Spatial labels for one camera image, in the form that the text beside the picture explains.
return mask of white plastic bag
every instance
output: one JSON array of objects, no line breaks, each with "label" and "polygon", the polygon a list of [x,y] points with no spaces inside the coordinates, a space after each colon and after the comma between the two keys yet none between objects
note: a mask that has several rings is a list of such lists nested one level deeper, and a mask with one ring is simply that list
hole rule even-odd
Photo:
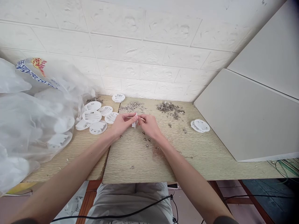
[{"label": "white plastic bag", "polygon": [[70,142],[83,98],[95,97],[93,84],[66,62],[30,58],[16,68],[32,88],[0,95],[0,196]]},{"label": "white plastic bag", "polygon": [[21,92],[31,89],[31,84],[16,74],[16,67],[0,58],[0,93]]}]

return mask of wooden table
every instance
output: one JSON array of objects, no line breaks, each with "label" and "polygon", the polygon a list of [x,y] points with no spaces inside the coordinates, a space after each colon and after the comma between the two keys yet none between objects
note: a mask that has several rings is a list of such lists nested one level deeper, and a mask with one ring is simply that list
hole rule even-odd
[{"label": "wooden table", "polygon": [[[103,105],[112,106],[114,112],[119,110],[120,104],[113,102],[111,96],[102,96],[102,99]],[[186,112],[179,120],[174,120],[156,109],[156,104],[161,103],[161,100],[126,98],[121,105],[127,105],[131,100],[144,103],[146,108],[144,113],[156,116],[162,133],[169,137],[170,143],[177,151],[207,180],[282,178],[282,175],[267,162],[237,162],[212,129],[206,133],[194,131],[190,127],[191,121],[204,118],[192,103],[174,101],[175,105],[182,106]],[[184,134],[183,128],[187,130],[187,134]],[[47,181],[105,133],[92,135],[89,129],[84,131],[75,129],[68,146],[51,161],[41,164],[40,168],[32,172],[23,182]],[[108,159],[108,153],[105,153],[87,180],[99,180],[103,177],[105,184],[176,180],[161,150],[155,149],[157,146],[155,141],[143,140],[144,137],[147,139],[149,137],[142,134],[140,126],[136,129],[128,128],[122,136],[111,145]]]},{"label": "wooden table", "polygon": [[[114,112],[118,112],[120,103],[115,103],[111,96],[101,96],[103,100],[102,106],[112,106]],[[58,153],[51,161],[43,163],[40,168],[27,176],[23,182],[44,182],[58,173],[62,168],[69,164],[74,158],[79,156],[88,146],[93,144],[99,137],[105,135],[93,135],[89,132],[89,128],[83,131],[74,129],[74,134],[71,142]],[[99,180],[103,177],[105,163],[108,152],[106,152],[99,162],[95,165],[94,169],[89,174],[87,180]]]},{"label": "wooden table", "polygon": [[[169,142],[186,160],[198,170],[206,180],[237,180],[259,178],[282,178],[282,175],[268,162],[237,162],[215,132],[198,133],[190,126],[192,120],[203,116],[192,103],[173,102],[183,107],[185,114],[179,120],[156,109],[161,100],[126,98],[121,106],[131,100],[144,103],[145,113],[156,116],[161,132],[169,137]],[[175,181],[175,176],[156,142],[143,140],[140,126],[129,128],[123,137],[111,145],[103,183],[139,183]]]}]

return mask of white wall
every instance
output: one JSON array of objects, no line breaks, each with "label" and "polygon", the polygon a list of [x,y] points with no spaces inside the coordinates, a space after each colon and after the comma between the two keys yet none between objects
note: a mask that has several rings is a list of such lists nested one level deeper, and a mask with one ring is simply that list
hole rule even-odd
[{"label": "white wall", "polygon": [[193,101],[284,0],[0,0],[0,57],[65,59],[102,94]]}]

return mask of cable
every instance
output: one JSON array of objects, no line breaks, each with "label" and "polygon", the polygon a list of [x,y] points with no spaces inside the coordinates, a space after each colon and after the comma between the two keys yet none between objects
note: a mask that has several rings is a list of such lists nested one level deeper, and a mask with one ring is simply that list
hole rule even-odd
[{"label": "cable", "polygon": [[226,198],[225,201],[228,200],[228,199],[230,199],[230,198],[247,197],[247,196],[269,197],[269,198],[295,198],[295,197],[285,197],[285,196],[275,196],[275,195],[263,195],[263,194],[252,194],[252,195],[247,195],[247,194],[246,194],[246,195],[235,195],[235,196],[231,196],[231,197]]},{"label": "cable", "polygon": [[[138,214],[138,213],[140,213],[140,212],[142,212],[142,211],[144,211],[144,210],[146,210],[146,209],[148,209],[148,208],[150,208],[150,207],[152,207],[152,206],[154,206],[154,205],[156,205],[156,204],[160,203],[161,201],[163,201],[165,199],[168,199],[168,198],[170,198],[171,200],[173,200],[173,195],[171,194],[170,196],[166,196],[166,197],[162,198],[161,200],[159,200],[159,201],[157,201],[155,203],[150,204],[149,206],[146,206],[146,207],[144,207],[144,208],[142,208],[142,209],[140,209],[138,211],[135,211],[135,212],[127,214],[127,215],[121,215],[121,216],[100,216],[100,217],[92,217],[92,216],[67,216],[67,217],[61,217],[61,218],[54,219],[52,222],[56,222],[56,221],[63,220],[63,219],[70,219],[70,218],[86,218],[86,219],[104,219],[104,218],[115,218],[115,219],[119,219],[119,218],[125,218],[125,217],[129,217],[129,216]],[[174,220],[175,223],[178,224],[177,220],[174,217],[173,217],[173,220]]]}]

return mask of white plastic part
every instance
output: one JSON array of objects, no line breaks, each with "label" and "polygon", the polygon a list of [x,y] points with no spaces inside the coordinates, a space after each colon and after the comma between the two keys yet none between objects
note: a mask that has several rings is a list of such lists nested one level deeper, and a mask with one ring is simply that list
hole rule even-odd
[{"label": "white plastic part", "polygon": [[203,120],[196,119],[194,121],[194,125],[203,132],[208,132],[210,130],[210,126]]},{"label": "white plastic part", "polygon": [[71,132],[66,132],[63,135],[66,135],[67,138],[62,142],[61,145],[55,145],[55,144],[50,144],[49,142],[47,143],[47,147],[48,149],[58,149],[58,148],[64,148],[67,144],[69,144],[69,142],[72,139],[73,134]]},{"label": "white plastic part", "polygon": [[119,115],[119,113],[112,112],[111,114],[109,114],[105,117],[105,121],[109,124],[113,124],[117,115]]},{"label": "white plastic part", "polygon": [[63,142],[68,138],[68,135],[65,134],[55,134],[52,138],[48,141],[50,145],[57,145],[61,146]]},{"label": "white plastic part", "polygon": [[99,109],[99,112],[102,114],[102,116],[107,116],[109,114],[111,114],[113,111],[113,108],[111,106],[104,106],[104,107],[101,107]]},{"label": "white plastic part", "polygon": [[199,133],[204,133],[204,131],[201,131],[200,129],[198,129],[195,125],[194,125],[194,121],[191,121],[191,128],[193,128],[195,131],[199,132]]},{"label": "white plastic part", "polygon": [[82,114],[82,119],[88,123],[95,123],[102,119],[102,114],[97,110],[87,110]]},{"label": "white plastic part", "polygon": [[122,101],[124,101],[125,99],[125,95],[121,94],[121,93],[116,93],[112,96],[112,100],[116,103],[120,103]]},{"label": "white plastic part", "polygon": [[75,127],[78,131],[82,131],[82,130],[85,130],[86,128],[89,128],[91,126],[91,124],[92,123],[88,123],[88,122],[86,122],[85,120],[82,119],[81,121],[79,121],[78,124],[76,124]]},{"label": "white plastic part", "polygon": [[89,127],[89,132],[94,135],[102,134],[104,131],[106,131],[107,127],[108,124],[106,123],[106,121],[99,121],[97,123],[93,123]]},{"label": "white plastic part", "polygon": [[75,123],[75,118],[71,116],[65,116],[58,118],[56,124],[54,124],[54,131],[56,133],[64,133],[72,128]]},{"label": "white plastic part", "polygon": [[136,129],[136,127],[137,127],[137,121],[132,124],[132,127]]},{"label": "white plastic part", "polygon": [[92,102],[89,102],[88,104],[86,104],[84,106],[84,108],[86,110],[98,110],[98,109],[101,108],[101,106],[102,106],[102,104],[100,102],[98,102],[98,101],[92,101]]}]

